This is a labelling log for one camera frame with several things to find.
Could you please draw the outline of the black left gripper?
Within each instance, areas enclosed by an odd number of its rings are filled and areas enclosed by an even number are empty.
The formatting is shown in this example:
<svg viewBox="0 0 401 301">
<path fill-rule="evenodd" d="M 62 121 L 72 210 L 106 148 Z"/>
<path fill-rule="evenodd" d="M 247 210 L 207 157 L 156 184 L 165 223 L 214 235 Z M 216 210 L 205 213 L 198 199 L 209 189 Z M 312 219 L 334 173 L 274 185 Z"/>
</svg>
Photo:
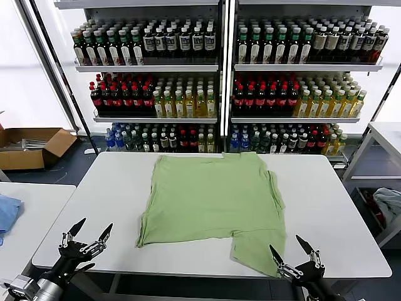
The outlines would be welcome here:
<svg viewBox="0 0 401 301">
<path fill-rule="evenodd" d="M 73 241 L 81 230 L 86 218 L 75 223 L 67 232 L 62 232 L 59 244 L 60 257 L 49 272 L 49 281 L 55 284 L 68 284 L 80 272 L 95 266 L 90 253 L 101 253 L 107 246 L 113 223 L 110 223 L 97 240 L 90 244 Z"/>
</svg>

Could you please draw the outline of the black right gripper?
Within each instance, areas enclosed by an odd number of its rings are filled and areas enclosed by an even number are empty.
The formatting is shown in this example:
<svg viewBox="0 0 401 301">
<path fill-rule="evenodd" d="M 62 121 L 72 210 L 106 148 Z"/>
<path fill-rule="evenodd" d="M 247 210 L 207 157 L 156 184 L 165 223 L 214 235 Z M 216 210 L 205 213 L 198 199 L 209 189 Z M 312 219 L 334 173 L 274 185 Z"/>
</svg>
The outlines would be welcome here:
<svg viewBox="0 0 401 301">
<path fill-rule="evenodd" d="M 285 263 L 273 245 L 269 246 L 273 260 L 277 265 L 277 271 L 282 277 L 293 277 L 291 283 L 297 287 L 305 288 L 310 300 L 340 300 L 340 295 L 335 294 L 328 283 L 323 279 L 324 271 L 321 262 L 320 250 L 315 250 L 307 241 L 299 235 L 295 235 L 298 243 L 309 256 L 310 261 L 297 267 Z M 298 278 L 298 271 L 303 274 Z"/>
</svg>

